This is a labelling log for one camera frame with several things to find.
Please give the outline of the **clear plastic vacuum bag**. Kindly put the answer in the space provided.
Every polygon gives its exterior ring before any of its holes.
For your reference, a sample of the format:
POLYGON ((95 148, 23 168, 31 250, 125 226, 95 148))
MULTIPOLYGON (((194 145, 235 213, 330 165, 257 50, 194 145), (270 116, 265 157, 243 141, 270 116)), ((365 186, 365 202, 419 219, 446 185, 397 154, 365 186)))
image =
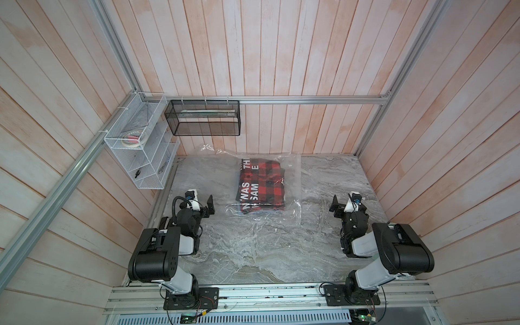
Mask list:
POLYGON ((301 156, 298 154, 247 154, 214 149, 209 145, 200 147, 194 156, 201 177, 203 192, 212 194, 217 212, 227 217, 299 225, 301 221, 301 156), (261 210, 248 214, 240 211, 236 195, 244 158, 264 158, 278 161, 285 169, 285 208, 283 211, 261 210))

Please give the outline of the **red black plaid shirt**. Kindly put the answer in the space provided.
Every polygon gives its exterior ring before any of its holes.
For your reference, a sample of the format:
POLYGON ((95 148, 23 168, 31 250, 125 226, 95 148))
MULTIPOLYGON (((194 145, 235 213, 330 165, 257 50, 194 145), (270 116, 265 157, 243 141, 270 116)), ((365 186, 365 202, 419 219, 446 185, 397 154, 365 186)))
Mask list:
POLYGON ((285 169, 278 161, 244 158, 240 164, 236 201, 240 212, 283 211, 285 208, 285 169))

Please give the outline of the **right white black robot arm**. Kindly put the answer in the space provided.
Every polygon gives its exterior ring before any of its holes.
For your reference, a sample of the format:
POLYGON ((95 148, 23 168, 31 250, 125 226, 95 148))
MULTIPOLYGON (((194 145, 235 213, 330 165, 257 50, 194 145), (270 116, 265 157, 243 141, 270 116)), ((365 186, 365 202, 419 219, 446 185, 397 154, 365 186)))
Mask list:
POLYGON ((329 207, 341 220, 340 243, 349 258, 375 260, 349 272, 344 284, 324 282, 320 294, 328 306, 377 306, 380 288, 400 276, 432 272, 432 252, 408 224, 368 224, 369 215, 358 192, 351 192, 343 204, 336 196, 329 207))

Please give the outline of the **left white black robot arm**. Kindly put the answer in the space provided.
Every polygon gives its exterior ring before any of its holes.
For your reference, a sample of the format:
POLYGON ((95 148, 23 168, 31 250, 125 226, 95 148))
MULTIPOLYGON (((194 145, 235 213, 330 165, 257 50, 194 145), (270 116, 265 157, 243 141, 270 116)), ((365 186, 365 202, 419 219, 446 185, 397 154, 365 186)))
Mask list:
POLYGON ((218 307, 219 289, 201 288, 194 274, 179 266, 180 257, 199 251, 205 218, 215 214, 213 197, 206 204, 197 200, 197 191, 176 196, 172 218, 164 217, 159 227, 143 230, 127 268, 131 281, 155 283, 164 300, 163 309, 203 310, 218 307))

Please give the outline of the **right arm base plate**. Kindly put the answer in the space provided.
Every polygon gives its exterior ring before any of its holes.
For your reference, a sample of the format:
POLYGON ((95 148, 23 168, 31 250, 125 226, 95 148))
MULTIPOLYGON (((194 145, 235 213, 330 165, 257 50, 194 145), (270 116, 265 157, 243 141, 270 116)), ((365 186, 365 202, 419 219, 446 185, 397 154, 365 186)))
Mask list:
POLYGON ((379 306, 378 291, 364 290, 356 286, 327 283, 320 288, 327 306, 379 306))

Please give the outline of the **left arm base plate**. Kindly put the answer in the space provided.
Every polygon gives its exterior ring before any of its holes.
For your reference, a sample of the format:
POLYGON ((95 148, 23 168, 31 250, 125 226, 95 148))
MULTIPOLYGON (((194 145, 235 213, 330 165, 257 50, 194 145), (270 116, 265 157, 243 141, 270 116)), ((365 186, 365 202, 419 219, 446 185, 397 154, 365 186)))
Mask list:
POLYGON ((163 309, 167 311, 177 310, 214 310, 218 307, 219 288, 202 287, 195 288, 190 293, 174 295, 166 291, 163 309))

